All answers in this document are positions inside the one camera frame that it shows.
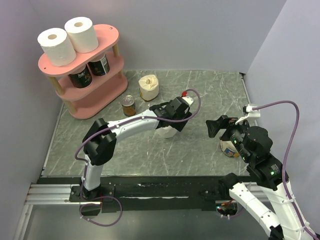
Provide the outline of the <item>beige paper roll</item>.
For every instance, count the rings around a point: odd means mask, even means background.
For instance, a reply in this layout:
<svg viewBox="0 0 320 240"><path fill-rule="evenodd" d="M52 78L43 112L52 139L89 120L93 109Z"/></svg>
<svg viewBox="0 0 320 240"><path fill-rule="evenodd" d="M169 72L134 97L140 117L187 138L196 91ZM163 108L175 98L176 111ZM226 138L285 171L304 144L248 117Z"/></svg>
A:
<svg viewBox="0 0 320 240"><path fill-rule="evenodd" d="M155 99L159 94L159 80L154 74L145 75L139 81L140 97L149 102Z"/></svg>

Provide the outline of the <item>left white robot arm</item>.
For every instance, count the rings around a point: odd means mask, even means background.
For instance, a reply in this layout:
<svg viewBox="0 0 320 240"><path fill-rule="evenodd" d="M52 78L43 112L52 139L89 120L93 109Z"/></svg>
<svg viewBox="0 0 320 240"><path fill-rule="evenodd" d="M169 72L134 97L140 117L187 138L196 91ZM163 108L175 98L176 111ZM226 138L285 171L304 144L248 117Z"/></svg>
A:
<svg viewBox="0 0 320 240"><path fill-rule="evenodd" d="M194 100L189 96L178 96L169 102L151 106L142 113L117 121L96 120L84 139L85 171L81 177L80 194L87 201L99 195L104 164L114 155L116 144L142 132L155 130L163 138L171 138L187 124L192 116L190 107Z"/></svg>

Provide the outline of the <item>white paper roll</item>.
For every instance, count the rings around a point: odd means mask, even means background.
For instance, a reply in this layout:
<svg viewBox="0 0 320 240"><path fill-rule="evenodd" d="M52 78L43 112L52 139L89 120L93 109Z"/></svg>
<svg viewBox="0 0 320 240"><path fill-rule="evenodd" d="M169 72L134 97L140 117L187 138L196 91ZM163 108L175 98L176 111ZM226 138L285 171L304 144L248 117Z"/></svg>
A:
<svg viewBox="0 0 320 240"><path fill-rule="evenodd" d="M156 130L156 132L164 139L172 138L177 130L171 126L161 127Z"/></svg>
<svg viewBox="0 0 320 240"><path fill-rule="evenodd" d="M76 52L89 53L98 48L98 38L90 18L72 18L65 23L64 29Z"/></svg>
<svg viewBox="0 0 320 240"><path fill-rule="evenodd" d="M66 66L77 56L67 32L62 28L50 28L41 32L37 41L53 66Z"/></svg>

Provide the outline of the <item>printed paper roll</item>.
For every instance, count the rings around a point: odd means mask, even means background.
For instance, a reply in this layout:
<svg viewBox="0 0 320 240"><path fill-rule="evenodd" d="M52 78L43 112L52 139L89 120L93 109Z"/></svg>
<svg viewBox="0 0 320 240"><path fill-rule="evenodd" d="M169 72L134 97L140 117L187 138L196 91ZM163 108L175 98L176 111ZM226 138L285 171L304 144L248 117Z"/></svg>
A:
<svg viewBox="0 0 320 240"><path fill-rule="evenodd" d="M231 141L220 140L220 149L224 155L230 158L237 158L240 156L239 152Z"/></svg>

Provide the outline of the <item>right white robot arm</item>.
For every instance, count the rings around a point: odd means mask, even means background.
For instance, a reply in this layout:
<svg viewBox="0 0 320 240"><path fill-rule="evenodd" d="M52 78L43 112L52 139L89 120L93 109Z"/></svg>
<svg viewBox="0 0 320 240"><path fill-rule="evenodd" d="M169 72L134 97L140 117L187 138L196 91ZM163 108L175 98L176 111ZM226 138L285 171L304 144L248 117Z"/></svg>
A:
<svg viewBox="0 0 320 240"><path fill-rule="evenodd" d="M318 240L303 217L291 189L283 164L271 153L273 141L268 131L250 126L247 120L221 115L217 120L207 120L208 136L214 138L220 130L222 141L229 141L247 163L250 180L266 195L272 209L266 207L246 185L229 173L219 180L218 193L223 199L236 200L263 228L270 240Z"/></svg>

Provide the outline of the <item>black paper roll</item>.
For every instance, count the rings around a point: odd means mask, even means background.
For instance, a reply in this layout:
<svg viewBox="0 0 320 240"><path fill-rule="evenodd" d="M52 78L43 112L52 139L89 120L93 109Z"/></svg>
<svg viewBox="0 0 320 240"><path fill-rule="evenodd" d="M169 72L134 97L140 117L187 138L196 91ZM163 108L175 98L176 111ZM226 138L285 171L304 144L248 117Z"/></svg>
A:
<svg viewBox="0 0 320 240"><path fill-rule="evenodd" d="M86 88L92 83L92 75L86 64L69 74L68 78L72 85L79 89Z"/></svg>

